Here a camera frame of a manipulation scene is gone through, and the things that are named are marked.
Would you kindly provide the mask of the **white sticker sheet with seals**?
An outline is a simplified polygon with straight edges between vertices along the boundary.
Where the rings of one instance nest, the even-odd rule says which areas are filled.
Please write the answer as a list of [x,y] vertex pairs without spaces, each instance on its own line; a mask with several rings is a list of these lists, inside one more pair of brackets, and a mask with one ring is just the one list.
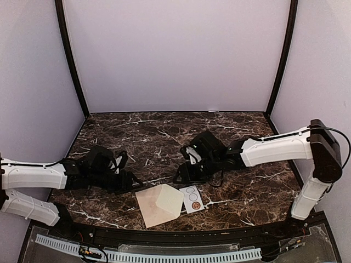
[[179,189],[184,194],[183,203],[188,214],[205,209],[200,193],[196,186],[188,186]]

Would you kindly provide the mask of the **pink envelope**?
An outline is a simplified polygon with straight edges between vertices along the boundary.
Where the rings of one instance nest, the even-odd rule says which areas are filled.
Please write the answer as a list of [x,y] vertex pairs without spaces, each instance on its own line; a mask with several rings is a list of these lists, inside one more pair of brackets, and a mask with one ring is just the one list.
[[184,193],[162,184],[135,193],[146,228],[180,217]]

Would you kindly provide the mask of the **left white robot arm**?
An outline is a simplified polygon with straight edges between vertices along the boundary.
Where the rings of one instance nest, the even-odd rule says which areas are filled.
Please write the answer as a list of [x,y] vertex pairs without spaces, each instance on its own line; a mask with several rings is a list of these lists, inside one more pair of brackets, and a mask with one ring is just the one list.
[[1,159],[1,212],[55,226],[64,238],[72,239],[77,235],[77,226],[64,205],[40,201],[18,189],[98,187],[109,193],[126,193],[143,187],[142,181],[125,169],[127,161],[126,151],[114,156],[102,146],[94,146],[79,159],[63,158],[55,163]]

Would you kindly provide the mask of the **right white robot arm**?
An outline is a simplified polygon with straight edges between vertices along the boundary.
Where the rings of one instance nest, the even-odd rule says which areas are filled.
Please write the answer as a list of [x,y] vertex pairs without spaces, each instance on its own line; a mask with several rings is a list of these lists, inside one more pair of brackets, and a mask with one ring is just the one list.
[[201,184],[209,182],[217,172],[311,159],[313,171],[291,205],[291,217],[280,225],[280,233],[291,238],[301,229],[301,221],[309,216],[317,202],[341,178],[350,159],[342,160],[339,142],[333,136],[337,132],[337,129],[326,127],[321,120],[313,119],[310,125],[290,133],[236,140],[225,145],[206,130],[180,149],[185,162],[178,167],[173,183]]

